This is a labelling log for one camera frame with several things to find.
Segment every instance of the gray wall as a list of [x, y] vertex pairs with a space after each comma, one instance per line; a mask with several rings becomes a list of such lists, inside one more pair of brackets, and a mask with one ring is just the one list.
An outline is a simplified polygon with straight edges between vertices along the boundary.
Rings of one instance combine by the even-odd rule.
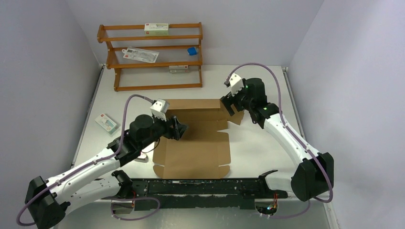
[[323, 0], [67, 0], [100, 63], [98, 26], [193, 23], [204, 29], [205, 64], [288, 65]]
[[29, 181], [69, 168], [100, 66], [64, 0], [2, 0], [0, 21], [0, 228], [12, 229]]
[[289, 68], [342, 229], [405, 228], [405, 1], [325, 0]]

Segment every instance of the wooden shelf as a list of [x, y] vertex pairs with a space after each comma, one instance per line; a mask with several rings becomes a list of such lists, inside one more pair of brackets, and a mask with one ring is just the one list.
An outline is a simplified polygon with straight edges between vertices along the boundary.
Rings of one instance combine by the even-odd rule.
[[[200, 23], [191, 24], [170, 24], [168, 36], [145, 36], [144, 25], [100, 25], [97, 33], [97, 40], [99, 43], [105, 42], [108, 48], [108, 56], [106, 66], [108, 69], [114, 68], [116, 71], [116, 79], [114, 83], [115, 91], [128, 91], [128, 90], [150, 90], [150, 89], [171, 89], [171, 88], [188, 88], [188, 87], [202, 87], [201, 65], [203, 64], [203, 54], [201, 51], [201, 40], [203, 39], [203, 27]], [[145, 46], [144, 43], [152, 41], [156, 44], [157, 40], [182, 40], [194, 39], [198, 43], [186, 45], [159, 45], [159, 46]], [[141, 46], [127, 44], [127, 42], [142, 42]], [[136, 47], [145, 50], [154, 50], [159, 52], [159, 56], [155, 63], [146, 63], [135, 60], [123, 58], [123, 49], [127, 47], [113, 47], [113, 43], [126, 42], [124, 45], [128, 47]], [[187, 49], [197, 47], [199, 54], [189, 56]], [[119, 80], [121, 76], [121, 69], [125, 68], [152, 68], [152, 67], [168, 67], [171, 65], [190, 65], [199, 66], [200, 83], [189, 84], [171, 84], [171, 85], [152, 85], [141, 87], [120, 87]]]

